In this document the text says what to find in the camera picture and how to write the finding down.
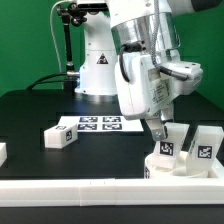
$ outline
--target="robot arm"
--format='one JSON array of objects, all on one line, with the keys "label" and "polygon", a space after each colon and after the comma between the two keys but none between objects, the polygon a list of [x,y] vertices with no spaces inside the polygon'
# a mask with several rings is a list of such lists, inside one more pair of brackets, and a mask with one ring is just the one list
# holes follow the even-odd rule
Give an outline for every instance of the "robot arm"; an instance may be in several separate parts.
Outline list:
[{"label": "robot arm", "polygon": [[115,77],[121,112],[128,120],[145,119],[155,141],[165,139],[161,118],[172,118],[173,99],[193,92],[203,73],[199,64],[180,60],[176,50],[179,38],[172,15],[212,8],[222,0],[71,2],[77,7],[71,10],[72,23],[77,26],[86,21],[80,18],[79,11],[95,14],[109,9],[113,41],[119,55]]}]

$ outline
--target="black table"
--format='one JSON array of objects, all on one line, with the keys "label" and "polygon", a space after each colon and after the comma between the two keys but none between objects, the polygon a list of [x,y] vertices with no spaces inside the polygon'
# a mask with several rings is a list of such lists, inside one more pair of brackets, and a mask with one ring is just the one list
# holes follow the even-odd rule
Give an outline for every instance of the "black table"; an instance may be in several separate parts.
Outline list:
[{"label": "black table", "polygon": [[[0,142],[8,159],[0,180],[143,178],[151,133],[79,133],[63,150],[45,149],[43,131],[61,116],[120,115],[118,103],[95,104],[61,90],[12,91],[0,98]],[[224,128],[224,112],[198,93],[175,100],[175,121],[190,124],[184,149],[197,125]],[[224,145],[218,159],[223,162]],[[223,223],[222,205],[0,208],[3,223]]]}]

